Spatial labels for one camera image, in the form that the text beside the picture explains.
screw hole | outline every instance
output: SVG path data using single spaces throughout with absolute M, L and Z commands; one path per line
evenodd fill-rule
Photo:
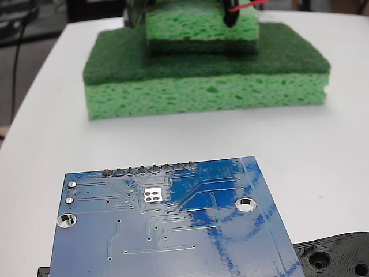
M 57 225 L 60 228 L 71 228 L 77 222 L 77 217 L 73 214 L 62 214 L 58 216 Z
M 256 209 L 256 201 L 252 198 L 240 198 L 235 203 L 236 208 L 241 212 L 252 212 Z
M 369 273 L 369 269 L 365 264 L 358 264 L 355 267 L 355 274 L 357 276 L 367 276 Z
M 330 265 L 330 262 L 330 256 L 323 251 L 315 252 L 309 257 L 310 265 L 317 270 L 323 270 L 327 268 Z

blue circuit board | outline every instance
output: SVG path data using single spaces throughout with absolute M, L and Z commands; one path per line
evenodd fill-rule
M 304 276 L 254 157 L 66 174 L 50 277 Z

black object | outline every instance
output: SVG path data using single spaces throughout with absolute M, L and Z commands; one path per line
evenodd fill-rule
M 125 1 L 110 0 L 89 2 L 88 0 L 67 0 L 69 22 L 122 16 Z
M 362 5 L 359 7 L 359 10 L 357 10 L 356 14 L 363 14 L 366 6 L 368 5 L 369 0 L 365 0 Z
M 48 277 L 50 274 L 50 267 L 40 267 L 37 272 L 37 277 Z
M 236 24 L 237 19 L 240 15 L 240 11 L 238 10 L 237 12 L 230 12 L 229 10 L 237 7 L 238 5 L 238 0 L 223 0 L 225 12 L 223 21 L 230 28 L 232 28 Z
M 102 173 L 104 177 L 112 176 L 113 172 L 110 169 L 105 169 Z
M 349 233 L 294 244 L 305 277 L 368 277 L 369 233 Z M 40 267 L 37 277 L 48 277 Z
M 302 0 L 302 4 L 299 5 L 299 10 L 305 11 L 305 12 L 311 12 L 311 1 Z

white table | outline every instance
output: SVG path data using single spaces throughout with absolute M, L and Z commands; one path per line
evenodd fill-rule
M 64 174 L 255 155 L 293 243 L 369 231 L 369 18 L 264 12 L 332 64 L 324 106 L 88 121 L 82 71 L 97 33 L 70 24 L 0 150 L 2 276 L 49 266 Z M 176 122 L 176 126 L 166 122 Z

sponge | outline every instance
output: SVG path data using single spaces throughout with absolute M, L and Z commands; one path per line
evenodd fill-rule
M 323 104 L 328 61 L 284 24 L 260 30 L 258 55 L 150 55 L 143 27 L 102 32 L 84 70 L 89 118 Z
M 253 6 L 239 13 L 237 24 L 228 28 L 219 1 L 158 1 L 146 16 L 149 47 L 156 53 L 254 54 L 258 49 L 258 13 Z

